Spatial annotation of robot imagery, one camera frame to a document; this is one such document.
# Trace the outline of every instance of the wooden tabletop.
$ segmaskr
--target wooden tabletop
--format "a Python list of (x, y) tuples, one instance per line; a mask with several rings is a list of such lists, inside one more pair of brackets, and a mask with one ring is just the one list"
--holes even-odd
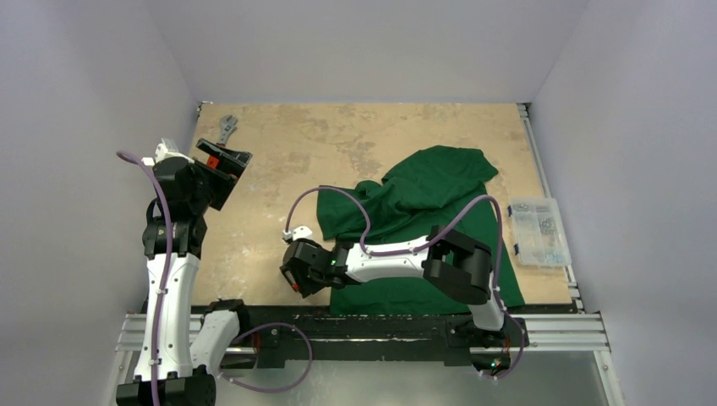
[[(324, 289), (307, 299), (279, 272), (286, 249), (282, 228), (289, 207), (320, 184), (352, 188), (381, 176), (417, 150), (449, 145), (483, 150), (498, 175), (486, 187), (503, 208), (504, 239), (513, 246), (505, 207), (512, 196), (542, 196), (523, 123), (512, 104), (205, 104), (199, 138), (216, 142), (219, 119), (238, 118), (227, 148), (254, 154), (222, 211), (210, 209), (193, 303), (217, 298), (248, 305), (327, 305)], [(192, 156), (206, 154), (193, 148)], [(292, 226), (320, 240), (316, 194), (306, 196)], [(323, 242), (330, 249), (332, 242)], [(523, 266), (511, 255), (527, 304), (569, 303), (561, 268)]]

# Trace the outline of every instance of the green cloth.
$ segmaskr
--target green cloth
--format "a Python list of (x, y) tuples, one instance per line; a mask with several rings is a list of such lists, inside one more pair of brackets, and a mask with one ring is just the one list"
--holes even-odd
[[(434, 225), (447, 225), (470, 200), (484, 195), (485, 185), (498, 173), (481, 150), (434, 146), (414, 153), (393, 167), (381, 182), (365, 180), (356, 189), (345, 189), (364, 205), (371, 219), (367, 244), (389, 244), (416, 239)], [(346, 196), (330, 190), (319, 192), (316, 207), (324, 239), (358, 242), (366, 224), (361, 212)], [(493, 250), (497, 223), (492, 206), (482, 201), (456, 226)], [(501, 297), (507, 306), (524, 305), (506, 250), (501, 260)], [(335, 315), (427, 315), (468, 311), (423, 279), (386, 278), (333, 289), (331, 313)]]

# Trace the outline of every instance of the clear plastic organizer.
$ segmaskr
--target clear plastic organizer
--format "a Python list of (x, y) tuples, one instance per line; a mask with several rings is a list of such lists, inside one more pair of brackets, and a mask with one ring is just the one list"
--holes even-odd
[(570, 250), (565, 240), (558, 203), (545, 197), (513, 197), (508, 216), (512, 220), (518, 259), (525, 265), (568, 266)]

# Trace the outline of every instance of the purple cable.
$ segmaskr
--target purple cable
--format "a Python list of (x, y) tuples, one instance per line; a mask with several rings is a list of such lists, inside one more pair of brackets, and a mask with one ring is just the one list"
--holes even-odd
[[(164, 260), (164, 268), (161, 271), (161, 278), (159, 281), (159, 289), (164, 290), (167, 288), (167, 278), (169, 276), (169, 267), (172, 264), (172, 240), (174, 237), (172, 236), (172, 220), (169, 218), (169, 205), (167, 203), (167, 197), (164, 195), (164, 192), (162, 192), (161, 187), (159, 185), (159, 182), (157, 182), (154, 173), (151, 169), (149, 169), (141, 159), (139, 159), (136, 155), (126, 152), (126, 151), (117, 151), (117, 156), (119, 156), (119, 159), (133, 163), (134, 165), (137, 165), (142, 169), (142, 171), (145, 172), (147, 175), (147, 178), (150, 179), (152, 182), (152, 186), (155, 188), (155, 192), (157, 194), (157, 198), (159, 198), (159, 202), (161, 205), (161, 211), (162, 214), (164, 214), (164, 225), (165, 229), (167, 231), (167, 257)], [(152, 320), (152, 331), (151, 331), (151, 352), (155, 356), (159, 353), (159, 348), (157, 347), (157, 341), (159, 341), (159, 319), (161, 315), (161, 305), (164, 301), (164, 295), (158, 294), (156, 297), (156, 303), (155, 303), (155, 314), (154, 318)], [(159, 371), (157, 370), (157, 365), (152, 364), (151, 367), (151, 392), (152, 392), (152, 404), (154, 406), (161, 406), (159, 402), (159, 385), (157, 380), (159, 379)]]
[(498, 243), (496, 246), (497, 251), (497, 257), (495, 258), (495, 270), (493, 271), (493, 283), (491, 284), (491, 289), (493, 290), (493, 294), (495, 295), (495, 301), (498, 303), (498, 306), (500, 306), (503, 313), (510, 319), (518, 328), (518, 331), (521, 332), (520, 335), (520, 349), (518, 350), (518, 353), (516, 355), (515, 362), (511, 363), (511, 366), (502, 374), (499, 376), (494, 376), (495, 379), (502, 379), (505, 376), (507, 376), (518, 364), (520, 359), (523, 357), (523, 349), (525, 348), (525, 337), (523, 336), (523, 328), (520, 327), (520, 324), (508, 313), (507, 307), (503, 303), (503, 299), (501, 299), (500, 289), (498, 288), (498, 277), (501, 274), (501, 257), (503, 256), (503, 219), (501, 216), (501, 205), (498, 204), (498, 200), (495, 199), (495, 197), (491, 195), (480, 195), (476, 196), (473, 200), (469, 201), (469, 203), (463, 207), (463, 210), (461, 210), (453, 220), (448, 223), (446, 228), (444, 228), (440, 233), (436, 234), (436, 236), (431, 240), (426, 242), (423, 245), (420, 245), (412, 250), (393, 250), (393, 251), (381, 251), (381, 252), (374, 252), (370, 251), (366, 248), (365, 240), (366, 236), (369, 235), (369, 231), (371, 231), (371, 220), (369, 218), (369, 213), (366, 212), (366, 209), (361, 205), (361, 202), (356, 199), (355, 197), (351, 196), (349, 193), (347, 193), (345, 190), (341, 190), (339, 188), (335, 188), (333, 186), (319, 186), (313, 189), (309, 189), (305, 192), (303, 192), (301, 195), (299, 195), (296, 200), (293, 202), (291, 209), (289, 209), (289, 214), (287, 216), (287, 225), (285, 227), (285, 231), (288, 233), (289, 228), (291, 226), (291, 218), (293, 216), (293, 211), (296, 209), (296, 206), (298, 203), (304, 198), (304, 196), (308, 195), (309, 193), (313, 193), (318, 190), (332, 190), (334, 192), (338, 192), (346, 197), (348, 197), (357, 207), (359, 210), (361, 210), (361, 214), (364, 215), (364, 219), (366, 220), (366, 229), (363, 233), (361, 233), (361, 237), (358, 239), (358, 245), (361, 247), (361, 250), (367, 254), (372, 256), (389, 256), (389, 255), (401, 255), (401, 254), (412, 254), (414, 252), (422, 251), (430, 246), (436, 244), (438, 241), (443, 239), (443, 237), (446, 236), (451, 230), (458, 225), (458, 223), (468, 214), (468, 212), (475, 206), (477, 203), (483, 200), (488, 200), (490, 203), (493, 204), (493, 207), (495, 208), (495, 218), (498, 223)]
[(266, 323), (265, 325), (252, 328), (251, 330), (245, 332), (244, 334), (240, 335), (239, 337), (236, 337), (234, 339), (234, 341), (240, 342), (243, 339), (245, 339), (246, 337), (254, 334), (255, 332), (264, 330), (269, 327), (291, 328), (292, 330), (295, 330), (298, 333), (298, 335), (301, 336), (301, 338), (303, 338), (304, 341), (306, 342), (306, 348), (309, 349), (309, 361), (306, 364), (306, 369), (304, 369), (304, 373), (301, 374), (301, 376), (296, 381), (294, 381), (293, 383), (291, 383), (289, 385), (286, 385), (285, 387), (253, 387), (249, 384), (237, 381), (234, 378), (227, 376), (227, 374), (225, 374), (223, 371), (219, 372), (219, 376), (221, 376), (222, 378), (227, 380), (229, 383), (237, 385), (238, 387), (243, 387), (243, 388), (249, 389), (251, 391), (261, 392), (261, 393), (284, 392), (284, 391), (288, 391), (289, 389), (296, 387), (299, 383), (301, 383), (306, 378), (306, 376), (309, 374), (309, 371), (311, 370), (311, 363), (314, 362), (314, 351), (311, 349), (311, 341), (309, 341), (309, 338), (306, 337), (306, 334), (304, 334), (304, 332), (299, 330), (296, 326), (292, 326), (291, 324), (287, 324), (287, 323), (282, 323), (280, 321), (277, 321), (275, 323)]

